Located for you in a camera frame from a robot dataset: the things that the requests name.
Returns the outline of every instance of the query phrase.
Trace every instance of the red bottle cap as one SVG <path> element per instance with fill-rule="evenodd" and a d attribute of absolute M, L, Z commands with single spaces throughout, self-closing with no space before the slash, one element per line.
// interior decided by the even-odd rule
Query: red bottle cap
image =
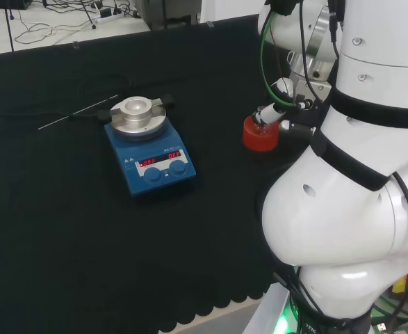
<path fill-rule="evenodd" d="M 269 152 L 278 145 L 279 123 L 258 125 L 249 116 L 244 121 L 244 146 L 255 152 Z"/>

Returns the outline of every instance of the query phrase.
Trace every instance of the green light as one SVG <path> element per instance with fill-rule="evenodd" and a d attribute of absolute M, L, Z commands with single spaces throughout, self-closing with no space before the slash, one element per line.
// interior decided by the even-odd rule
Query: green light
<path fill-rule="evenodd" d="M 288 322 L 285 317 L 280 317 L 276 323 L 275 330 L 273 334 L 286 334 L 288 330 Z"/>

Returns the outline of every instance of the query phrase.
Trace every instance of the screw hole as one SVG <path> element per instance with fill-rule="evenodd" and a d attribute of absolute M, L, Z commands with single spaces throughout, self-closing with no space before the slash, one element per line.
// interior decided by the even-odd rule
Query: screw hole
<path fill-rule="evenodd" d="M 306 195 L 308 195 L 310 197 L 316 197 L 316 192 L 311 186 L 308 186 L 307 184 L 304 184 L 302 186 L 302 189 L 304 190 Z"/>

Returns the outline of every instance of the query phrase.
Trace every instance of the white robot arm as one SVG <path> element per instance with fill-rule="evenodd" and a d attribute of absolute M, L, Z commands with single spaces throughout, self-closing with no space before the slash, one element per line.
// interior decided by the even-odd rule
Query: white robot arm
<path fill-rule="evenodd" d="M 308 49 L 325 4 L 304 2 Z M 295 52 L 291 64 L 301 52 L 298 6 L 272 23 L 277 45 Z M 317 42 L 312 74 L 309 61 L 323 69 L 333 63 L 329 44 L 327 33 Z M 324 314 L 355 319 L 408 274 L 408 206 L 391 176 L 399 171 L 408 188 L 408 1 L 348 0 L 340 44 L 336 89 L 317 140 L 271 188 L 262 218 L 269 247 L 302 267 L 301 281 Z M 302 75 L 296 65 L 292 71 L 295 98 Z"/>

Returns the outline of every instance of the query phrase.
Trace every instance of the black band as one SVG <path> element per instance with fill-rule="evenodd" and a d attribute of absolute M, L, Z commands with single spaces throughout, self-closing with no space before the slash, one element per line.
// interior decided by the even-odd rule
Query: black band
<path fill-rule="evenodd" d="M 319 129 L 313 135 L 310 146 L 330 166 L 364 188 L 377 191 L 389 180 L 389 176 L 376 172 L 335 146 Z"/>
<path fill-rule="evenodd" d="M 332 107 L 343 115 L 383 127 L 408 129 L 408 109 L 361 101 L 336 88 L 333 89 L 331 96 Z"/>

